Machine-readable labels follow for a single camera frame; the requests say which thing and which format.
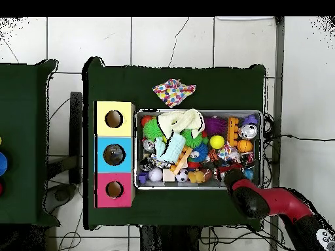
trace orange ball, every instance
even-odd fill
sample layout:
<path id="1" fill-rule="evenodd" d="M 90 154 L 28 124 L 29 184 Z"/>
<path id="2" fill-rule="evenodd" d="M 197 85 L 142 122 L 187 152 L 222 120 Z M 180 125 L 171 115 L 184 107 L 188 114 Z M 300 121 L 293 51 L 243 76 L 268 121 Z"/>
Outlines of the orange ball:
<path id="1" fill-rule="evenodd" d="M 141 124 L 142 124 L 142 126 L 144 127 L 144 125 L 145 125 L 148 121 L 150 121 L 150 120 L 152 120 L 152 116 L 144 116 L 144 117 L 142 117 L 142 120 L 141 120 Z"/>
<path id="2" fill-rule="evenodd" d="M 253 149 L 253 144 L 250 141 L 242 139 L 238 142 L 238 150 L 241 153 L 250 152 Z"/>

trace yellow ball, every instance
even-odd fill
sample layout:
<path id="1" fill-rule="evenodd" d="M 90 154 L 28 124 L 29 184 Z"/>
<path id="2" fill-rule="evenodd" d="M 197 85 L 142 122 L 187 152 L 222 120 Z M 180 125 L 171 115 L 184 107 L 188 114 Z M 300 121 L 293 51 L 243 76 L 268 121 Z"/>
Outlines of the yellow ball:
<path id="1" fill-rule="evenodd" d="M 214 149 L 220 149 L 224 145 L 224 139 L 222 136 L 215 135 L 212 136 L 211 139 L 209 140 L 209 144 L 214 148 Z"/>
<path id="2" fill-rule="evenodd" d="M 241 153 L 250 152 L 253 149 L 253 144 L 250 141 L 242 139 L 238 142 L 238 150 Z"/>

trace dark green tabletop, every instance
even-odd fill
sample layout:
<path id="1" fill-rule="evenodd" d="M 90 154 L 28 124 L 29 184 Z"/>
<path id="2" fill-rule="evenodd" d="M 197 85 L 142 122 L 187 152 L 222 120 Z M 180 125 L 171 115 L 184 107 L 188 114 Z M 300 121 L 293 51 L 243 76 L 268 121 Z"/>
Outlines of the dark green tabletop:
<path id="1" fill-rule="evenodd" d="M 222 109 L 263 111 L 265 68 L 216 67 L 212 69 L 105 67 L 97 57 L 83 70 L 84 109 L 84 226 L 103 225 L 197 225 L 250 224 L 234 207 L 224 190 L 136 190 L 130 208 L 94 208 L 94 101 L 130 101 L 136 109 L 168 109 L 152 87 L 168 79 L 195 84 L 196 91 L 177 109 Z"/>
<path id="2" fill-rule="evenodd" d="M 43 210 L 46 186 L 48 77 L 57 61 L 0 64 L 0 152 L 8 169 L 0 177 L 0 224 L 58 225 Z"/>

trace polka dot fabric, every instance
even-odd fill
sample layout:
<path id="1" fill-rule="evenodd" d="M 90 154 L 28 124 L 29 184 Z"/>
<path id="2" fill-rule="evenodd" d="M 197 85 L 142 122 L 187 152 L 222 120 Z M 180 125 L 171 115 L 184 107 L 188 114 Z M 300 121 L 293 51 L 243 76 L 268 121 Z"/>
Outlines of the polka dot fabric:
<path id="1" fill-rule="evenodd" d="M 164 84 L 152 88 L 155 94 L 169 107 L 180 104 L 196 90 L 196 85 L 186 86 L 179 80 L 169 79 Z"/>

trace purple toy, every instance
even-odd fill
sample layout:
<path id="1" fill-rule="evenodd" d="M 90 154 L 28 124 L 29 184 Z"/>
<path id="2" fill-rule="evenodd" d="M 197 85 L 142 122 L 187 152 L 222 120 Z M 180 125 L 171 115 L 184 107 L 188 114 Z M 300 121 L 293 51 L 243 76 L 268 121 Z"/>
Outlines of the purple toy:
<path id="1" fill-rule="evenodd" d="M 140 173 L 139 174 L 139 182 L 144 185 L 149 179 L 149 173 Z"/>
<path id="2" fill-rule="evenodd" d="M 258 123 L 258 120 L 256 119 L 256 116 L 254 116 L 254 115 L 250 115 L 250 116 L 247 116 L 245 119 L 244 119 L 244 121 L 243 121 L 243 126 L 244 125 L 247 125 L 247 124 L 254 124 L 254 125 L 257 125 L 257 123 Z"/>
<path id="3" fill-rule="evenodd" d="M 227 122 L 217 117 L 204 118 L 205 130 L 209 136 L 222 135 L 227 128 Z"/>

